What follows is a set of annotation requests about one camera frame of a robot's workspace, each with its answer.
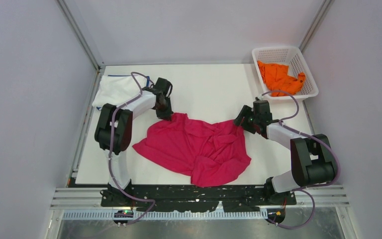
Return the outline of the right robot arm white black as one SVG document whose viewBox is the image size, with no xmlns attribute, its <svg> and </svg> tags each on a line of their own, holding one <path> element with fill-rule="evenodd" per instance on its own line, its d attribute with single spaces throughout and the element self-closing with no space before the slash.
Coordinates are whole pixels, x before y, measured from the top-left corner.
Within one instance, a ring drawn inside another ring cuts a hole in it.
<svg viewBox="0 0 382 239">
<path fill-rule="evenodd" d="M 244 105 L 233 123 L 290 151 L 290 170 L 268 178 L 263 185 L 268 203 L 277 204 L 293 190 L 330 185 L 337 179 L 339 163 L 328 137 L 309 135 L 285 125 L 283 119 L 273 119 L 268 101 L 256 99 L 251 107 Z"/>
</svg>

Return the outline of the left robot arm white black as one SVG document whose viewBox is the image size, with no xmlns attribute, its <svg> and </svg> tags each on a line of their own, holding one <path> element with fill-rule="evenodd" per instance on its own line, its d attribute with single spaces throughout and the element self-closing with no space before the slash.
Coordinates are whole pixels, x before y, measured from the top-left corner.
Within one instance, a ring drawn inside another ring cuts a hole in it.
<svg viewBox="0 0 382 239">
<path fill-rule="evenodd" d="M 147 110 L 154 110 L 157 118 L 171 120 L 170 95 L 173 85 L 164 78 L 145 84 L 127 76 L 108 76 L 101 83 L 93 106 L 100 111 L 94 139 L 107 154 L 109 180 L 102 194 L 102 206 L 131 206 L 140 199 L 133 196 L 132 179 L 126 165 L 126 150 L 132 140 L 133 121 Z"/>
</svg>

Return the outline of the pink t shirt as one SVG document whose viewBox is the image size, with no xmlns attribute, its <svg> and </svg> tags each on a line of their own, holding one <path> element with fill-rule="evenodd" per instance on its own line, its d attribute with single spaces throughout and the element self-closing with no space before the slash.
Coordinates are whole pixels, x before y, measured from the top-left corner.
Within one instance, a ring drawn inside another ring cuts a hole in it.
<svg viewBox="0 0 382 239">
<path fill-rule="evenodd" d="M 215 187 L 236 180 L 250 165 L 245 135 L 233 120 L 208 123 L 175 113 L 171 120 L 150 126 L 133 145 L 144 158 L 190 177 L 198 187 Z"/>
</svg>

